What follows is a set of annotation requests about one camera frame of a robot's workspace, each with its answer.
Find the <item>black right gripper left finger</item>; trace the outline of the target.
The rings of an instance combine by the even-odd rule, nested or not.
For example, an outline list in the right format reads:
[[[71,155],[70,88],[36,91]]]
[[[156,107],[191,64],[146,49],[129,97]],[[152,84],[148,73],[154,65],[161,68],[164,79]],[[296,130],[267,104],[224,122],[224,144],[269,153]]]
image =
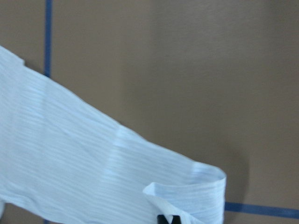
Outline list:
[[[157,216],[157,224],[169,224],[164,215]]]

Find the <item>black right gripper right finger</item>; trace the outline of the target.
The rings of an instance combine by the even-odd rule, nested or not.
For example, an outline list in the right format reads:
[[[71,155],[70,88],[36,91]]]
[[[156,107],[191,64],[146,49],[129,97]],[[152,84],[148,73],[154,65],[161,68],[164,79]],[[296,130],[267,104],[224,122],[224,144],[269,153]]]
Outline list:
[[[173,215],[173,216],[172,216],[171,224],[181,224],[180,216],[178,216],[178,215]]]

